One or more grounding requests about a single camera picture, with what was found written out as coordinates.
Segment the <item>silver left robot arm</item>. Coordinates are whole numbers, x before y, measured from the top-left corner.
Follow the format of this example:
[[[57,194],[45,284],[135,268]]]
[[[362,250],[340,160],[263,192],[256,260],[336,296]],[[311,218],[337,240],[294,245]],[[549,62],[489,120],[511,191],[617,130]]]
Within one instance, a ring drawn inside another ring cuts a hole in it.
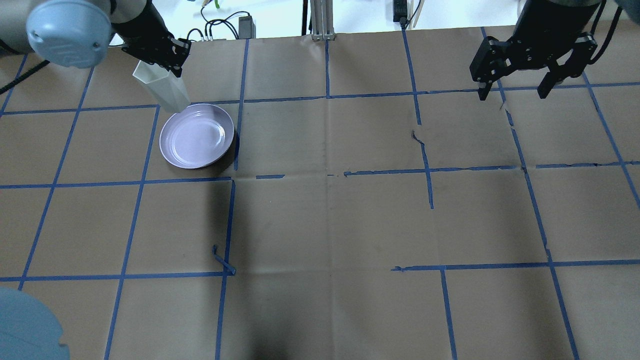
[[[165,111],[182,112],[190,99],[181,79],[190,54],[151,0],[3,0],[1,55],[36,53],[42,62],[4,85],[13,89],[50,63],[88,69],[100,64],[118,35],[124,53],[138,59],[134,77]],[[22,291],[1,289],[3,360],[68,360],[63,329],[53,312]]]

